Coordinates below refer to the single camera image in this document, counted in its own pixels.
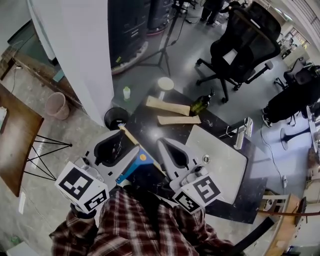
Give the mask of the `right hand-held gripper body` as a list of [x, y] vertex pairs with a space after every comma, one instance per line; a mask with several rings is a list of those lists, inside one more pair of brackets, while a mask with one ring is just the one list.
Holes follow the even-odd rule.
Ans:
[[169, 186], [174, 191], [172, 199], [189, 214], [205, 208], [221, 194], [212, 175], [203, 165], [197, 165], [193, 170], [173, 179]]

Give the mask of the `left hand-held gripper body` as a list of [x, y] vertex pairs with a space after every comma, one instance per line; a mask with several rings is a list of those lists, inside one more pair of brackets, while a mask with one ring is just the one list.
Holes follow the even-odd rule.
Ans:
[[109, 190], [98, 170], [85, 157], [68, 162], [56, 179], [56, 188], [83, 213], [89, 214], [109, 199]]

